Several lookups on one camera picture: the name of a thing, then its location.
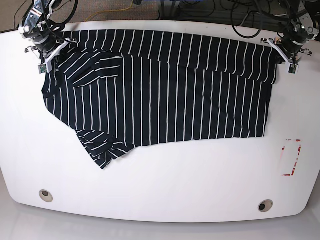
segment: white table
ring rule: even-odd
[[[75,23],[66,30],[136,29],[241,40],[230,26],[174,21]],[[243,34],[256,30],[241,28]],[[273,38],[262,31],[249,42]],[[18,32],[0,36],[0,166],[18,203],[60,212],[151,222],[228,222],[299,214],[320,170],[320,44],[298,75],[278,68],[266,136],[140,147],[101,170],[74,131],[44,105],[37,58]],[[285,139],[302,140],[294,176],[282,176]],[[47,203],[39,197],[53,195]],[[270,199],[273,207],[259,212]]]

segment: metal bracket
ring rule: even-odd
[[[44,60],[44,63],[39,64],[38,68],[39,68],[39,73],[43,74],[43,73],[50,73],[52,71],[52,63],[51,61],[56,57],[60,55],[60,51],[62,49],[64,49],[69,43],[65,41],[64,43],[62,43],[60,46],[58,46],[56,48],[56,50],[54,50],[49,56],[47,56]]]
[[[296,63],[293,63],[293,60],[289,59],[287,55],[285,55],[285,53],[281,50],[281,48],[275,44],[275,41],[272,38],[269,38],[269,39],[262,38],[261,42],[269,44],[273,49],[275,49],[280,54],[280,56],[285,60],[286,70],[289,74],[295,74],[295,75],[298,74],[298,70],[299,70],[298,62],[301,60],[301,58],[298,59]]]

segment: white stripe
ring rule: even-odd
[[[108,92],[108,81],[105,81],[105,92],[106,92],[106,119],[108,124],[108,132],[110,132],[110,120],[109,120],[109,92]]]
[[[134,57],[132,58],[132,143],[135,144],[135,115],[134,115],[134,106],[135,106],[135,91],[134,91]]]
[[[75,49],[75,47],[72,48],[71,50],[69,50],[67,53],[68,53],[68,54],[71,53],[74,49]]]
[[[259,104],[260,104],[260,96],[261,96],[261,87],[262,87],[262,82],[260,82],[258,106],[257,106],[257,109],[256,109],[255,138],[257,137],[257,126],[258,126],[258,120],[259,120]]]
[[[152,38],[151,38],[151,43],[150,43],[150,49],[149,49],[148,59],[150,59],[152,44],[153,44],[153,42],[154,42],[154,35],[155,35],[155,31],[152,32]]]
[[[112,44],[111,44],[111,47],[110,47],[110,52],[112,52],[112,48],[114,47],[116,36],[117,36],[117,29],[114,30],[114,38],[113,38],[113,41],[112,41]]]
[[[179,87],[179,66],[176,66],[176,99],[175,99],[175,125],[174,125],[174,141],[177,141],[177,116],[178,116],[178,87]]]
[[[78,58],[70,67],[68,67],[68,69],[65,70],[63,73],[66,74],[84,55],[86,55],[86,54],[88,54],[88,53],[89,53],[89,52],[86,52],[86,53],[82,54],[82,56],[79,57],[79,58]]]
[[[203,70],[203,89],[202,89],[202,109],[201,109],[200,139],[202,139],[202,124],[203,124],[203,120],[204,120],[205,85],[206,85],[206,70]]]
[[[192,114],[192,133],[191,139],[194,139],[194,129],[195,129],[195,107],[196,107],[196,87],[197,87],[197,71],[194,69],[194,94],[193,94],[193,114]]]
[[[92,81],[90,81],[90,82],[88,82],[88,83],[86,83],[86,84],[84,84],[84,85],[79,85],[79,86],[77,86],[77,88],[82,88],[82,87],[84,87],[84,86],[87,86],[87,85],[89,85],[89,84],[92,84],[95,80],[97,80],[97,79],[99,79],[100,77],[99,76],[97,76],[95,79],[93,79]]]
[[[53,115],[56,116],[56,95],[53,95]]]
[[[115,150],[121,151],[121,152],[123,152],[123,153],[125,153],[125,154],[128,153],[127,151],[124,151],[124,150],[122,150],[122,149],[120,149],[120,148],[117,148],[117,149],[115,149]]]
[[[236,46],[235,57],[234,57],[234,72],[232,74],[235,74],[237,71],[237,55],[238,55],[239,41],[237,42],[238,42],[238,45]]]
[[[125,86],[125,81],[126,81],[126,74],[125,74],[125,58],[123,58],[123,125],[124,125],[124,142],[126,142],[127,138],[127,122],[126,122],[126,86]]]
[[[266,118],[267,118],[267,103],[265,103],[265,108],[264,108],[264,122],[263,122],[263,133],[262,136],[265,136],[265,128],[266,128]]]
[[[226,50],[226,58],[225,58],[225,70],[224,72],[226,73],[228,70],[228,56],[229,56],[229,48],[230,48],[230,39],[229,39],[229,44],[228,44],[228,48]]]
[[[239,138],[241,138],[242,131],[243,131],[243,129],[244,129],[243,116],[244,116],[244,106],[245,106],[245,98],[246,98],[246,88],[247,88],[247,79],[245,78],[244,91],[243,91],[243,102],[242,102],[242,112],[241,112],[241,131],[240,131],[240,136],[239,136]]]
[[[260,73],[259,73],[259,76],[258,78],[256,79],[257,81],[260,80],[260,76],[261,76],[261,69],[262,69],[262,56],[265,52],[265,46],[263,46],[263,50],[262,50],[262,53],[261,53],[261,56],[260,56]]]
[[[246,54],[247,54],[247,49],[248,49],[248,43],[246,43],[245,46],[245,51],[244,51],[244,56],[243,56],[243,73],[241,74],[240,77],[242,77],[245,74],[246,71]]]
[[[108,66],[108,67],[102,67],[102,68],[99,68],[99,69],[96,69],[95,71],[98,72],[100,70],[104,70],[104,69],[116,69],[116,68],[119,68],[120,65],[118,66]]]
[[[76,95],[75,88],[73,88],[73,93],[74,93],[74,107],[75,107],[75,129],[78,130],[77,95]]]
[[[215,72],[212,72],[212,80],[211,80],[211,96],[210,96],[210,121],[209,121],[209,136],[208,139],[211,138],[211,121],[212,121],[212,95],[214,93],[214,75]]]
[[[108,152],[109,152],[110,154],[112,154],[113,156],[115,156],[116,159],[118,158],[118,156],[117,156],[115,153],[112,153],[112,152],[109,151],[109,150],[108,150]]]
[[[167,82],[167,100],[166,100],[166,142],[169,142],[168,131],[169,131],[169,87],[170,87],[170,64],[168,63],[168,82]]]
[[[229,85],[228,85],[228,97],[226,99],[226,107],[225,107],[225,111],[226,111],[226,119],[225,119],[225,130],[224,130],[224,138],[226,138],[227,136],[227,126],[228,126],[228,106],[229,106],[229,96],[230,96],[230,79],[231,79],[231,74],[229,73]]]
[[[234,100],[234,111],[233,111],[233,131],[232,131],[232,137],[235,136],[235,128],[236,128],[236,109],[237,109],[238,84],[239,84],[239,76],[236,76],[236,87],[235,87],[235,100]]]
[[[63,110],[63,105],[62,105],[62,91],[60,87],[60,121],[62,122],[62,110]]]
[[[272,53],[272,48],[270,47],[270,53],[268,57],[267,70],[266,70],[266,79],[264,80],[264,83],[268,80],[268,77],[269,77],[269,62],[270,62],[271,53]]]
[[[274,66],[274,76],[273,76],[273,80],[272,80],[272,83],[271,84],[274,84],[275,83],[275,80],[276,80],[276,69],[277,69],[277,65],[273,64]]]
[[[106,79],[106,78],[114,78],[114,77],[118,77],[119,75],[111,75],[111,76],[102,76],[101,79]]]
[[[100,61],[106,61],[106,60],[111,60],[111,59],[122,59],[122,56],[115,56],[115,57],[110,57],[110,58],[104,58],[104,59],[100,59]]]
[[[181,48],[182,48],[183,41],[184,41],[184,34],[182,33],[181,42],[180,42],[180,48],[179,48],[178,64],[177,64],[178,66],[180,64]]]
[[[133,36],[132,36],[131,45],[129,49],[129,55],[131,55],[131,49],[132,49],[132,45],[134,44],[135,34],[136,34],[136,30],[133,30]]]
[[[253,54],[252,54],[252,72],[251,72],[251,74],[250,74],[250,76],[249,76],[248,79],[250,79],[251,76],[252,76],[252,74],[254,74],[254,57],[255,57],[256,49],[257,49],[257,45],[255,44],[255,45],[254,45],[254,51],[253,51]]]
[[[85,130],[86,115],[85,115],[85,100],[84,100],[84,89],[83,88],[81,88],[81,96],[82,96],[82,107],[83,107],[83,130]]]
[[[99,131],[101,132],[101,103],[100,103],[100,81],[98,79],[98,107],[99,107]]]
[[[79,48],[79,44],[81,42],[81,31],[79,32],[79,42],[77,43],[77,47]]]
[[[73,37],[72,37],[72,34],[74,33],[74,31],[71,31],[71,35],[70,35],[70,39],[72,40]]]
[[[103,134],[105,134],[104,132],[102,132],[100,135],[94,137],[93,139],[89,140],[88,143],[92,143],[94,140],[96,140],[97,138],[99,138],[100,136],[102,136]]]
[[[251,106],[252,106],[252,99],[254,98],[254,90],[255,90],[255,81],[253,81],[253,85],[252,85],[252,95],[251,95],[250,108],[249,108],[249,119],[248,119],[248,138],[249,138],[249,135],[250,135]]]
[[[54,76],[54,86],[56,87],[58,85],[57,81],[57,76],[56,76],[56,71],[53,71],[53,76]]]
[[[50,90],[51,90],[51,74],[50,73],[48,73],[48,75],[49,75],[49,87],[48,87],[48,93],[50,93]]]
[[[94,130],[94,113],[92,111],[92,89],[91,89],[91,85],[89,85],[90,88],[90,111],[91,111],[91,130]]]
[[[90,38],[90,30],[88,31],[88,39],[85,42],[85,48],[88,49],[88,42],[89,42],[89,38]]]
[[[140,57],[140,53],[141,53],[142,45],[144,44],[144,40],[145,40],[145,30],[143,30],[143,33],[142,33],[142,40],[141,40],[141,44],[140,44],[140,50],[139,50],[138,57]]]
[[[72,53],[72,55],[71,55],[67,60],[65,60],[63,63],[61,63],[61,64],[58,66],[58,68],[61,68],[61,66],[62,66],[63,64],[65,64],[68,60],[70,60],[75,54],[76,54],[75,52]]]
[[[200,63],[200,53],[201,53],[202,39],[203,39],[203,36],[201,36],[201,41],[200,41],[200,46],[199,46],[198,64],[196,65],[197,69],[199,68],[199,63]]]
[[[118,138],[118,103],[117,103],[117,78],[114,78],[114,102],[115,102],[115,138]]]
[[[68,126],[70,127],[70,101],[69,101],[69,89],[68,89],[68,81],[67,76],[64,75],[65,78],[65,86],[66,86],[66,99],[68,103]]]
[[[91,59],[95,58],[96,56],[98,56],[99,54],[101,54],[103,52],[98,52],[96,55],[94,55],[93,57],[90,57],[81,67],[79,67],[76,71],[74,71],[69,77],[68,80],[70,78],[72,78],[73,75],[75,75],[80,69],[82,69]]]
[[[143,58],[141,58],[141,88],[140,88],[140,95],[141,95],[141,109],[140,109],[140,112],[141,112],[141,146],[143,146],[143,118],[142,118],[142,113],[143,113],[143,106],[142,106],[142,101],[143,101],[143,92],[142,92],[142,80],[143,80],[143,75],[142,75],[142,70],[143,69]]]
[[[98,41],[98,30],[96,30],[96,39],[95,39],[95,41],[94,41],[94,43],[93,43],[93,49],[95,49],[96,48],[96,42]]]
[[[122,42],[121,42],[119,53],[121,53],[122,46],[124,45],[125,38],[126,38],[126,30],[124,30],[124,32],[123,32],[123,39],[122,39]]]
[[[221,112],[221,109],[220,109],[220,103],[221,103],[221,88],[222,88],[222,72],[220,74],[220,92],[219,92],[219,105],[218,105],[218,108],[219,108],[219,112],[218,112],[218,119],[217,119],[217,126],[216,126],[216,136],[215,138],[217,139],[218,138],[218,133],[219,133],[219,123],[220,123],[220,112]]]
[[[152,59],[150,59],[150,93],[149,93],[149,145],[151,145],[151,80],[152,80]]]
[[[173,43],[173,40],[174,40],[174,35],[175,35],[175,33],[173,32],[173,33],[172,33],[172,36],[171,36],[171,42],[170,42],[170,49],[169,49],[168,63],[170,62],[170,58],[171,58],[171,49],[172,49],[172,43]]]
[[[164,32],[162,32],[162,37],[161,37],[161,43],[160,43],[160,50],[159,50],[159,55],[158,55],[158,61],[160,61],[160,55],[161,55],[161,50],[162,50],[162,43],[164,41]]]
[[[216,67],[215,67],[215,71],[218,71],[220,46],[221,46],[221,38],[219,38],[219,46],[218,46],[218,53],[217,53],[217,55],[216,55]]]
[[[85,137],[85,136],[87,136],[87,135],[89,135],[89,134],[91,134],[91,133],[94,133],[95,131],[93,131],[93,132],[87,132],[86,134],[84,134],[83,136]]]
[[[100,146],[92,148],[91,151],[97,150],[97,149],[99,149],[99,148],[101,148],[101,147],[103,147],[104,145],[107,145],[107,144],[108,144],[108,142],[105,142],[105,143],[101,144]]]
[[[105,43],[106,43],[106,40],[107,40],[107,34],[108,34],[108,30],[105,30],[105,38],[104,38],[104,41],[103,41],[103,44],[102,44],[101,50],[103,50],[103,49],[104,49],[104,47],[105,47]]]
[[[82,78],[80,78],[78,81],[75,81],[73,84],[76,84],[78,82],[80,82],[82,79],[86,78],[87,76],[89,76],[90,74],[92,74],[95,70],[92,70],[91,72],[89,72],[87,75],[83,76]]]
[[[189,67],[189,63],[190,63],[190,54],[191,54],[191,50],[192,50],[192,42],[194,40],[194,35],[191,35],[191,41],[190,41],[190,49],[189,49],[189,56],[188,56],[188,64],[186,65],[186,67]]]
[[[207,60],[206,70],[208,70],[208,68],[209,68],[209,60],[210,60],[211,43],[212,43],[212,37],[210,37],[210,44],[209,44],[208,60]]]
[[[161,80],[161,62],[159,62],[159,87],[158,87],[158,144],[160,143],[160,80]]]
[[[187,88],[188,87],[188,68],[185,69],[185,100],[183,117],[183,141],[186,140],[186,113],[187,113]]]

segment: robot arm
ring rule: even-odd
[[[60,54],[60,51],[68,44],[74,43],[74,39],[63,39],[61,31],[71,20],[78,7],[79,0],[75,0],[71,15],[62,23],[50,20],[54,9],[61,4],[62,0],[35,0],[19,25],[19,32],[23,38],[29,39],[35,47],[25,51],[39,51],[41,64],[40,73],[49,73],[52,70],[51,61]]]

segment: striped shirt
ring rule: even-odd
[[[63,35],[78,42],[46,75],[45,105],[102,169],[139,146],[265,135],[270,47],[149,30]]]

